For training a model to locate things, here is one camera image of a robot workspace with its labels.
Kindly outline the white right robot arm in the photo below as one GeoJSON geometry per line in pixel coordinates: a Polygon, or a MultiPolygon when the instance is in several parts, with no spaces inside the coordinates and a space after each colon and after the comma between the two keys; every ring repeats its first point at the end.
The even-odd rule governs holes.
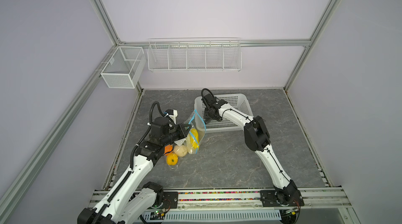
{"type": "Polygon", "coordinates": [[[304,205],[300,190],[285,172],[274,153],[270,134],[262,117],[242,113],[224,100],[207,105],[204,117],[216,121],[227,119],[241,127],[244,131],[246,146],[261,159],[271,177],[276,202],[281,206],[291,203],[304,205]]]}

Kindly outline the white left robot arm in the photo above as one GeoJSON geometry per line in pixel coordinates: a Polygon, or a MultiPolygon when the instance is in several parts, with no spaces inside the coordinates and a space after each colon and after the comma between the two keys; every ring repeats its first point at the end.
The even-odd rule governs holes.
{"type": "Polygon", "coordinates": [[[94,208],[85,208],[77,218],[78,224],[133,224],[142,213],[163,201],[163,186],[149,182],[133,197],[144,177],[165,155],[165,147],[184,139],[190,124],[161,126],[152,123],[130,153],[130,164],[110,192],[94,208]]]}

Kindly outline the clear zip top bag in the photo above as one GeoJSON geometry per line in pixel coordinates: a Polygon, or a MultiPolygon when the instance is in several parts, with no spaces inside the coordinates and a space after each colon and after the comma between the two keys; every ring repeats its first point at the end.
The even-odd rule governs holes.
{"type": "Polygon", "coordinates": [[[194,110],[184,124],[189,124],[191,127],[187,136],[165,147],[164,155],[167,165],[176,165],[179,157],[194,155],[200,150],[201,141],[206,135],[206,123],[203,118],[197,110],[194,110]]]}

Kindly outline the yellow lemon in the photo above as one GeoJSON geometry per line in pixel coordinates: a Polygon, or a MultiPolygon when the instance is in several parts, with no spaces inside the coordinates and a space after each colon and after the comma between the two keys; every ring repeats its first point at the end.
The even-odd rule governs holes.
{"type": "Polygon", "coordinates": [[[179,156],[175,153],[170,153],[166,156],[166,164],[173,166],[173,165],[177,165],[179,160],[179,156]]]}

